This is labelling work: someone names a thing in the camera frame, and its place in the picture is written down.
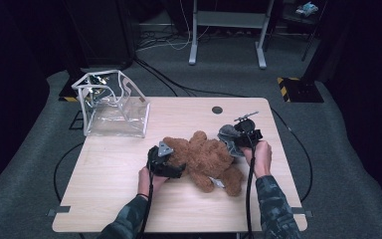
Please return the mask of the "black side table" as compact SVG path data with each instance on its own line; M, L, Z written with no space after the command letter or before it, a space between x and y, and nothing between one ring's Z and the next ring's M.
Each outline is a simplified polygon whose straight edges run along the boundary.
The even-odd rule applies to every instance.
M318 11L308 17L303 17L299 14L296 14L296 7L307 2L311 2L312 4L316 5L318 7ZM307 34L307 46L301 58L303 61L305 60L308 50L311 47L326 3L327 0L294 0L293 3L284 3L281 9L281 21L287 23L290 26L296 26L299 31Z

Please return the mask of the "black cabinet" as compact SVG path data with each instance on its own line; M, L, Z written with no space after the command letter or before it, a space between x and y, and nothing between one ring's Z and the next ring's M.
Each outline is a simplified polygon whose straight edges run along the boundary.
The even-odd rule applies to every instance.
M89 67L128 68L135 55L129 0L64 0Z

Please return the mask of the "person's right hand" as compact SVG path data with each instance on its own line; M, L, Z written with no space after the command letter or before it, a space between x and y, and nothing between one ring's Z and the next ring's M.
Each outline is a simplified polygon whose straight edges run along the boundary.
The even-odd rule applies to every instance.
M254 175L256 178L271 175L273 153L272 147L267 141L259 141L255 150L242 147L241 151L243 152L248 164L251 164L252 159L254 160Z

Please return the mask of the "white metal desk frame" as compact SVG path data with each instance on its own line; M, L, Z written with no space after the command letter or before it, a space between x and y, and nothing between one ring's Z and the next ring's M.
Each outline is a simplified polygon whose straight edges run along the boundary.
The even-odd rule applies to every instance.
M267 9L263 13L242 13L199 10L198 0L193 0L192 44L188 64L194 66L197 62L197 30L199 26L259 29L261 35L259 41L255 43L255 48L259 68L264 70L267 67L267 62L263 46L271 20L274 3L275 0L267 0Z

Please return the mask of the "clear plastic bag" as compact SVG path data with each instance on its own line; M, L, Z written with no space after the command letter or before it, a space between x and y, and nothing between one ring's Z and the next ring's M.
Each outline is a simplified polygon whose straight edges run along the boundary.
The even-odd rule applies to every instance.
M84 117L84 135L145 137L150 100L120 70L86 73L72 84Z

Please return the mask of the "grey table bracket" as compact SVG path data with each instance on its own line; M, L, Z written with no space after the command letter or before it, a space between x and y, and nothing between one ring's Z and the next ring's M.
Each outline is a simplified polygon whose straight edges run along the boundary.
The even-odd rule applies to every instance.
M58 213L69 213L71 207L70 206L58 206L56 208L51 208L47 212L48 217L55 217Z
M312 211L305 210L302 207L292 207L291 211L292 211L292 214L295 214L295 215L297 215L297 214L298 215L304 215L305 217L308 217L308 218L312 218L313 217Z

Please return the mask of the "blue white bundle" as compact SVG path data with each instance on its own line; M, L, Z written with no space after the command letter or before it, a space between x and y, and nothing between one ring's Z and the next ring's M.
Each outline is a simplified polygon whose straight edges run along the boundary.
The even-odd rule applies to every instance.
M318 11L318 7L311 2L296 7L295 13L303 17L308 17Z

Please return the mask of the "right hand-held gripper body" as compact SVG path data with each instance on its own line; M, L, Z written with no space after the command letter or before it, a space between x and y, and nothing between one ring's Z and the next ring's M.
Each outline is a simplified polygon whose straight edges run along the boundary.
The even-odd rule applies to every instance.
M261 131L256 129L255 123L250 119L250 116L255 114L246 114L236 119L234 129L238 132L238 136L234 139L234 143L237 146L252 148L263 138Z

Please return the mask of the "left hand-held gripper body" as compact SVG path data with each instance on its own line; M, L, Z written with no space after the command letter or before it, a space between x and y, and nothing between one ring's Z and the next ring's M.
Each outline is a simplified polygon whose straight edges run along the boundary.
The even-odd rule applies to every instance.
M173 149L165 142L161 141L148 151L147 154L147 168L157 176L162 175L162 168L165 165L170 165L168 159L173 153Z

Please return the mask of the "brown teddy bear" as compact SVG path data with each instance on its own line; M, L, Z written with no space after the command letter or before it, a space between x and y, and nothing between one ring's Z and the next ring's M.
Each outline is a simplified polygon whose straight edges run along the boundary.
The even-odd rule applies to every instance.
M162 141L173 149L168 164L185 165L184 174L201 191L212 192L218 179L228 196L241 194L244 174L234 165L235 158L223 142L209 138L202 130L195 131L190 139L167 136Z

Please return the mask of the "black striped stand base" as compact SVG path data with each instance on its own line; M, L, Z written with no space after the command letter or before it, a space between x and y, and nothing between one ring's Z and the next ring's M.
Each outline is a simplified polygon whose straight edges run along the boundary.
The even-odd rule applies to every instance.
M278 84L287 103L323 103L315 83L306 83L299 78L278 78Z
M97 75L83 75L81 78L69 77L59 93L59 100L76 102L81 98L91 98L101 94L107 80Z

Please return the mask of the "person's left hand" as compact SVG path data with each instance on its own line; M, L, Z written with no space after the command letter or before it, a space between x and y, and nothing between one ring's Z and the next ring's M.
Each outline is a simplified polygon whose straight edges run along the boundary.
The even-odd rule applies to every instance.
M149 170L146 167L142 167L138 171L137 193L145 193L149 196L150 185L153 185L153 194L156 194L166 180L167 177L162 176L154 176L153 179L150 179Z

